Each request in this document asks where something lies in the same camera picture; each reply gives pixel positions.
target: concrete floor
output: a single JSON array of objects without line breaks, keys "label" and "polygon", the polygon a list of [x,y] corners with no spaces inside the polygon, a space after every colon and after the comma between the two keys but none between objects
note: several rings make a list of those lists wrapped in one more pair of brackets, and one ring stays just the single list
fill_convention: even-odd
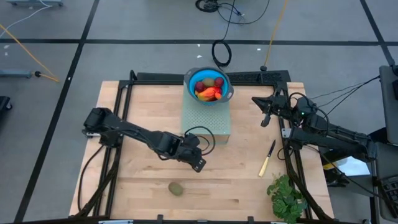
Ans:
[{"label": "concrete floor", "polygon": [[[227,23],[217,13],[198,11],[194,2],[100,0],[88,39],[222,38]],[[398,2],[366,2],[384,40],[398,41]],[[64,3],[62,8],[46,9],[10,29],[20,39],[76,41],[75,44],[26,44],[59,76],[60,83],[44,78],[0,81],[0,95],[10,96],[14,105],[0,129],[0,223],[14,221],[94,0],[64,0]],[[236,7],[251,21],[261,14],[265,3],[237,0]],[[248,26],[231,25],[227,39],[269,40],[282,5],[282,1],[271,0],[260,21]],[[8,26],[34,9],[12,7],[1,1],[0,23]],[[359,0],[290,1],[275,39],[377,42]],[[267,45],[231,45],[233,59],[225,71],[258,70],[267,48]],[[217,50],[220,59],[226,58],[222,48]],[[398,47],[389,50],[398,60]],[[126,79],[130,69],[185,73],[192,67],[214,67],[210,52],[209,44],[200,47],[197,44],[85,44],[24,221],[67,217],[86,144],[80,130],[87,113],[96,104],[103,80]],[[288,70],[294,82],[304,82],[307,95],[316,96],[369,80],[378,75],[379,66],[386,64],[377,44],[309,44],[274,45],[268,67]],[[2,43],[1,39],[0,68],[42,70],[17,44]],[[330,99],[326,97],[317,103]],[[380,84],[372,82],[357,91],[334,110],[330,119],[363,133],[384,127]],[[342,189],[330,189],[330,195],[336,218],[347,222],[370,218],[368,198]]]}]

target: green leaves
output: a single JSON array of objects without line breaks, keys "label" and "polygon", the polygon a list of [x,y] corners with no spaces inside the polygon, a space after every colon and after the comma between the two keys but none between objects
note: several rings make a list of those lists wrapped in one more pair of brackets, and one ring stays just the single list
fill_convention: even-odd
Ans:
[{"label": "green leaves", "polygon": [[307,207],[303,195],[289,185],[289,176],[282,175],[267,188],[267,195],[271,196],[274,215],[283,219],[288,224],[296,224],[296,219],[301,216]]}]

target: blue bowl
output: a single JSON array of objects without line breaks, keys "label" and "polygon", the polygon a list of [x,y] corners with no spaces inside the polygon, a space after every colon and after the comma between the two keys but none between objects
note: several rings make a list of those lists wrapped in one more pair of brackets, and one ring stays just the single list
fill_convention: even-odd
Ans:
[{"label": "blue bowl", "polygon": [[[205,102],[202,100],[199,100],[198,97],[195,95],[195,85],[197,82],[200,82],[204,80],[205,78],[222,78],[224,80],[224,84],[222,86],[223,93],[222,93],[222,98],[216,101],[212,102]],[[199,101],[200,103],[203,103],[204,105],[214,105],[216,103],[225,103],[231,99],[234,93],[234,89],[231,85],[231,82],[229,81],[228,76],[223,73],[221,70],[218,70],[216,68],[211,68],[211,67],[205,67],[205,68],[193,68],[185,74],[184,77],[184,82],[185,85],[188,88],[189,94]]]}]

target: green perforated box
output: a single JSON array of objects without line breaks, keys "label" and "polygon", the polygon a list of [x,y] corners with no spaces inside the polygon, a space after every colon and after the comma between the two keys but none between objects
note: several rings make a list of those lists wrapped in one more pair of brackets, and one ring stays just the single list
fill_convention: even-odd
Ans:
[{"label": "green perforated box", "polygon": [[[204,126],[215,135],[217,144],[226,144],[231,134],[231,112],[229,102],[204,105],[190,96],[184,85],[182,96],[181,133],[195,127]],[[211,141],[208,131],[198,128],[190,131]]]}]

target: wooden tabletop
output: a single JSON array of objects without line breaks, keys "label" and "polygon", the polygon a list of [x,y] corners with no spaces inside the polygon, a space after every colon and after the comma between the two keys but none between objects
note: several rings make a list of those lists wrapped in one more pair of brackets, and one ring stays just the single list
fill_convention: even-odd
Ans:
[{"label": "wooden tabletop", "polygon": [[[303,83],[288,83],[288,86],[289,92],[305,93]],[[97,106],[113,109],[117,89],[118,82],[103,82]],[[149,130],[180,134],[182,92],[182,85],[133,86],[127,120]],[[160,161],[145,144],[125,137],[111,218],[153,220],[163,214],[168,220],[238,221],[247,220],[248,216],[253,216],[256,221],[279,220],[274,216],[271,198],[266,194],[273,181],[272,174],[286,173],[285,162],[277,158],[277,151],[282,148],[279,123],[273,117],[269,125],[262,128],[260,122],[264,115],[251,100],[252,96],[269,96],[272,92],[273,88],[268,86],[234,86],[230,101],[231,137],[227,145],[216,146],[204,157],[207,164],[200,173],[185,163]],[[275,139],[275,151],[266,173],[258,177]],[[100,147],[98,141],[98,138],[88,140],[81,167]],[[308,191],[325,213],[334,217],[319,154],[306,147],[300,153]],[[82,205],[98,186],[103,157],[104,150],[85,172]],[[171,182],[183,186],[182,196],[174,196],[168,191]],[[77,186],[71,215],[78,212],[76,203]]]}]

